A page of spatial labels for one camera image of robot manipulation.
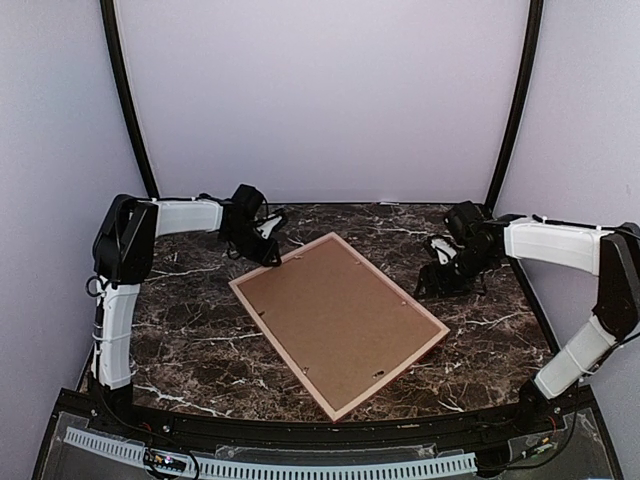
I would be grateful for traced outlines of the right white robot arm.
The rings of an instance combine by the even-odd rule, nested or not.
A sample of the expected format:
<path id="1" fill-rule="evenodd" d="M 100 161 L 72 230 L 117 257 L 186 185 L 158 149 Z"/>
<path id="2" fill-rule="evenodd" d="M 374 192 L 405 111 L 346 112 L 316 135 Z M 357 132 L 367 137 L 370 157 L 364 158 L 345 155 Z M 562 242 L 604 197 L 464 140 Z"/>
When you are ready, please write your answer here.
<path id="1" fill-rule="evenodd" d="M 417 299 L 471 293 L 499 264 L 523 262 L 536 272 L 564 270 L 558 279 L 535 285 L 557 313 L 582 313 L 575 332 L 522 389 L 525 400 L 510 413 L 521 434 L 534 432 L 549 416 L 551 401 L 591 375 L 616 349 L 639 335 L 639 226 L 589 225 L 546 216 L 494 217 L 471 201 L 455 204 L 443 217 L 445 235 L 432 235 L 425 248 L 432 260 L 417 279 Z"/>

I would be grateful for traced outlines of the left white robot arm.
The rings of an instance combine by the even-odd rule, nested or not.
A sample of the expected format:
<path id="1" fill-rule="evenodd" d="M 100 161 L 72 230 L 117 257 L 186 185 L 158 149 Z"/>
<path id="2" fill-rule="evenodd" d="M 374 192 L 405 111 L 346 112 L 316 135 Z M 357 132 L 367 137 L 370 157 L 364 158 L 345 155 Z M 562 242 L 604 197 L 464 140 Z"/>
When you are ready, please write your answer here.
<path id="1" fill-rule="evenodd" d="M 188 198 L 114 198 L 92 246 L 94 276 L 87 283 L 96 299 L 92 378 L 109 390 L 131 384 L 129 362 L 133 314 L 142 283 L 151 273 L 159 237 L 215 233 L 234 258 L 260 266 L 282 263 L 274 233 L 288 221 L 282 208 L 271 211 L 265 196 L 242 184 L 227 199 L 208 194 Z"/>

